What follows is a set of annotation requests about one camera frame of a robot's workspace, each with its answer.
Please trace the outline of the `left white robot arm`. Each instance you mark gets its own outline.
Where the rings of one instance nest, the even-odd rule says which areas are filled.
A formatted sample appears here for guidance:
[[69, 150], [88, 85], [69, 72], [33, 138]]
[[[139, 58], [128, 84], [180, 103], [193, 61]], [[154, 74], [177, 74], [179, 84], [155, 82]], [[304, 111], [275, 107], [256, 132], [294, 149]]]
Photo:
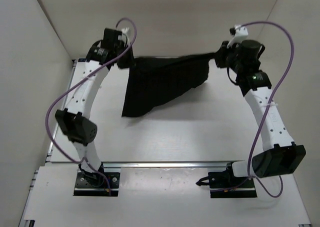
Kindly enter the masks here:
[[132, 59], [132, 42], [129, 28], [105, 28], [103, 38], [92, 44], [83, 60], [81, 81], [71, 90], [64, 109], [55, 112], [62, 133], [75, 147], [80, 159], [81, 172], [93, 186], [104, 182], [103, 164], [95, 147], [97, 125], [90, 120], [98, 90], [114, 64]]

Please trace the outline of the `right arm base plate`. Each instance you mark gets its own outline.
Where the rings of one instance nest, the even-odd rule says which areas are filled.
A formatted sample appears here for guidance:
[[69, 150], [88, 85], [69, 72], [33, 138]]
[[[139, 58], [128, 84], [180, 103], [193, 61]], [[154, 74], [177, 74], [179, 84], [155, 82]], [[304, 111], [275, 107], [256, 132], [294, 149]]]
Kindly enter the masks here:
[[257, 198], [254, 181], [248, 177], [235, 177], [229, 166], [224, 171], [209, 171], [197, 186], [209, 186], [211, 199]]

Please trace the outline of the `black pleated skirt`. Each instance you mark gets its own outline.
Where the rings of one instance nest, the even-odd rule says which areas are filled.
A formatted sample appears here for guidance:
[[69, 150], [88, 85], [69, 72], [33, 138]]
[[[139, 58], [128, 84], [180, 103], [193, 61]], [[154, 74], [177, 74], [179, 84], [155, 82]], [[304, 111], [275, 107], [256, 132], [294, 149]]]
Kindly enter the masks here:
[[180, 57], [137, 57], [129, 67], [122, 116], [141, 117], [202, 85], [215, 52]]

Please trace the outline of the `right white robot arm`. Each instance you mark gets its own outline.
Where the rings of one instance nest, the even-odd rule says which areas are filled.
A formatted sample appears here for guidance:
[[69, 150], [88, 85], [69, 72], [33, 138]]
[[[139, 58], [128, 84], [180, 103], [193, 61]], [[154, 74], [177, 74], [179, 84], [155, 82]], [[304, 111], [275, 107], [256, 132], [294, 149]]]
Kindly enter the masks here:
[[234, 162], [232, 170], [224, 174], [224, 182], [236, 187], [242, 177], [266, 178], [295, 172], [306, 155], [305, 147], [296, 144], [282, 121], [268, 75], [260, 69], [259, 58], [265, 46], [256, 40], [244, 40], [228, 46], [223, 41], [215, 56], [218, 68], [236, 74], [232, 82], [238, 86], [249, 104], [258, 125], [257, 136], [263, 151], [247, 160]]

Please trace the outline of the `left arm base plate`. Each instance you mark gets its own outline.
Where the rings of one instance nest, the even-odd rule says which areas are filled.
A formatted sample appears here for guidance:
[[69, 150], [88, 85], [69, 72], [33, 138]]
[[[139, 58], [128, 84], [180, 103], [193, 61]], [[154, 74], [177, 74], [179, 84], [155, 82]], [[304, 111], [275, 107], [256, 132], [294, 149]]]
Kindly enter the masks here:
[[105, 173], [110, 188], [104, 178], [101, 176], [98, 180], [89, 180], [83, 173], [78, 171], [73, 195], [74, 196], [87, 196], [87, 197], [117, 197], [120, 187], [120, 172], [106, 172]]

